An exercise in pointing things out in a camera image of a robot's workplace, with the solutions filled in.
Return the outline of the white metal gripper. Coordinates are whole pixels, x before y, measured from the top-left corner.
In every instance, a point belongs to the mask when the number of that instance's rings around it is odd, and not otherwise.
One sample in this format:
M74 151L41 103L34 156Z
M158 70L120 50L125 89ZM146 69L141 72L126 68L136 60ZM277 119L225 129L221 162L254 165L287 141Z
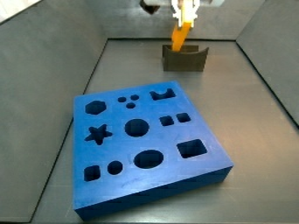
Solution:
M177 19L177 26L184 23L193 25L198 7L218 7L225 0L170 0L172 16Z

